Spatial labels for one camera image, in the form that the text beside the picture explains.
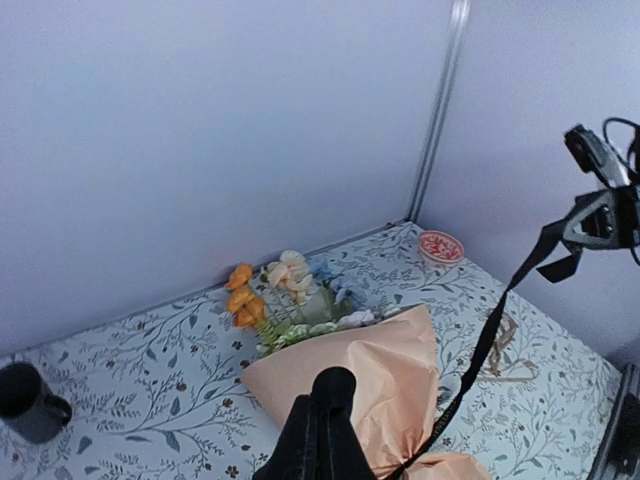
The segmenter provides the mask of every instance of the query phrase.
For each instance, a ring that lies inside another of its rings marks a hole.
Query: black mug
[[[53,395],[38,370],[17,362],[0,370],[0,419],[31,443],[55,437],[71,420],[71,405]]]

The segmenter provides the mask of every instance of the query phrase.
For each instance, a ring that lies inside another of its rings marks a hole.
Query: peach wrapping paper
[[[378,325],[306,340],[249,366],[242,381],[282,428],[295,398],[332,366],[356,376],[351,423],[369,465],[384,478],[427,440],[435,421],[439,374],[429,311],[423,305]],[[491,479],[460,453],[426,453],[405,478]]]

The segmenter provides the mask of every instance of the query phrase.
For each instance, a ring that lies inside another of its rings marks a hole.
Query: red and white bowl
[[[420,234],[420,253],[428,260],[439,265],[455,265],[464,258],[462,244],[437,230],[428,230]]]

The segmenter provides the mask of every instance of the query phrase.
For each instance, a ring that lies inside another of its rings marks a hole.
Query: orange flower
[[[247,263],[241,263],[229,276],[229,282],[225,285],[229,290],[246,285],[253,276],[253,267]]]
[[[249,290],[249,287],[243,285],[236,288],[227,300],[227,311],[229,313],[237,313],[242,307],[244,307],[256,296]]]
[[[264,298],[256,297],[244,306],[253,317],[261,319],[264,317]]]
[[[256,317],[251,315],[246,308],[240,309],[233,318],[233,326],[238,328],[253,327],[256,323]]]

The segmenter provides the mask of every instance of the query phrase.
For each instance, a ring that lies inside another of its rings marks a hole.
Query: white backdrop
[[[564,132],[640,121],[638,25],[635,0],[474,0],[421,225],[507,281],[540,228],[596,189]],[[519,291],[599,353],[639,362],[639,282],[628,251],[587,252],[571,279],[532,273]]]
[[[0,354],[401,218],[450,10],[0,3]]]

